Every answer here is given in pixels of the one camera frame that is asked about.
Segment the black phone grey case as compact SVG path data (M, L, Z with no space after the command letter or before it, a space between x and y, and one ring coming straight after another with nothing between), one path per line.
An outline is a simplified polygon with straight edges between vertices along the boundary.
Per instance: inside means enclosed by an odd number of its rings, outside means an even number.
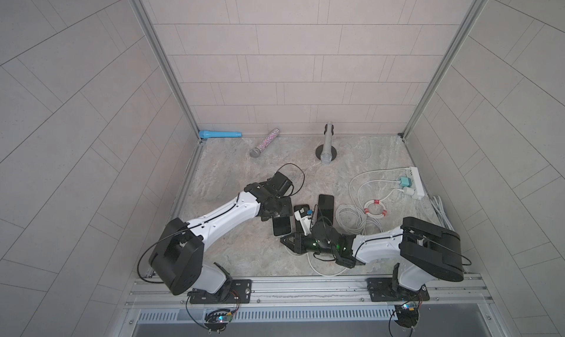
M279 216L272 218L272 230L275 237L287 236L292 233L291 217Z

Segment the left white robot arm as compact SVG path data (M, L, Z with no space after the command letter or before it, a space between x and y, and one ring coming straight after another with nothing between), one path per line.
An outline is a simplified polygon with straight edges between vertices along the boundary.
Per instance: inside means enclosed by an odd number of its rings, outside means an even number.
M294 184L275 172L267 181L247 185L234 199L204 216L187 222L172 219L154 244L149 265L174 296L192 289L210 303L223 303L231 296L233 279L218 263L204 263L206 250L247 220L289 216L288 191L294 191Z

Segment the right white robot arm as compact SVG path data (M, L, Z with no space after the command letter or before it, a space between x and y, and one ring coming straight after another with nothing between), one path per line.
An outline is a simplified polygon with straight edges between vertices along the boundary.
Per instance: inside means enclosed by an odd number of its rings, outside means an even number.
M308 235L291 233L280 239L292 253L328 254L345 269L376 260L401 257L390 278L369 278L367 288L373 302L425 301L425 285L438 279L464 279L461 237L448 228L409 216L393 230L374 235L341 234L325 222L313 225Z

